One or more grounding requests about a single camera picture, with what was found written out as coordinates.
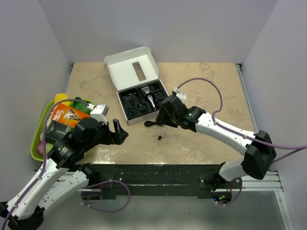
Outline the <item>small oil bottle black cap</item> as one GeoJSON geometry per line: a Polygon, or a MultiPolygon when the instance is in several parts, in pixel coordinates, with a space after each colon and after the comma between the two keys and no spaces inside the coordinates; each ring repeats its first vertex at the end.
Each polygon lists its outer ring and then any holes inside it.
{"type": "Polygon", "coordinates": [[[165,137],[166,133],[161,133],[159,136],[158,136],[158,140],[161,140],[165,137]]]}

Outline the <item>black silver hair clipper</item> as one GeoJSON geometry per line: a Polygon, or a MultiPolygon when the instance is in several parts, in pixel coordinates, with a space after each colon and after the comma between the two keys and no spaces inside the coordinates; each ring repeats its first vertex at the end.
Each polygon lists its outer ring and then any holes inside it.
{"type": "Polygon", "coordinates": [[[153,110],[157,110],[157,107],[155,105],[154,98],[153,98],[153,95],[152,95],[152,93],[150,91],[149,86],[142,87],[142,92],[145,95],[145,98],[149,101],[152,109],[153,110]]]}

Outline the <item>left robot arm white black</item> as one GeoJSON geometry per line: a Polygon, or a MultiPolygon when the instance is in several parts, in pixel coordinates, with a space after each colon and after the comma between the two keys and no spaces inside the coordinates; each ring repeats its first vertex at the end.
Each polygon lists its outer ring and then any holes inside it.
{"type": "Polygon", "coordinates": [[[117,119],[115,130],[109,124],[94,118],[82,119],[48,152],[42,166],[28,184],[13,199],[0,204],[0,215],[4,218],[2,229],[36,230],[44,221],[44,215],[73,192],[99,184],[99,171],[92,164],[82,164],[65,182],[54,187],[54,183],[80,161],[93,147],[121,145],[128,137],[117,119]]]}

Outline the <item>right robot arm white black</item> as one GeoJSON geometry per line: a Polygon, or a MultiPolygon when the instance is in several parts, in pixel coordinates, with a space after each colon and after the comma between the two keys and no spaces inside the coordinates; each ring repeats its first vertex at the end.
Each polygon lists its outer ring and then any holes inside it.
{"type": "Polygon", "coordinates": [[[255,134],[220,120],[213,121],[210,113],[196,106],[187,108],[175,95],[162,100],[156,122],[208,135],[243,156],[240,160],[222,163],[217,172],[205,178],[205,182],[214,187],[225,188],[232,180],[246,175],[262,180],[276,157],[275,149],[263,144],[272,142],[268,133],[261,130],[255,134]]]}

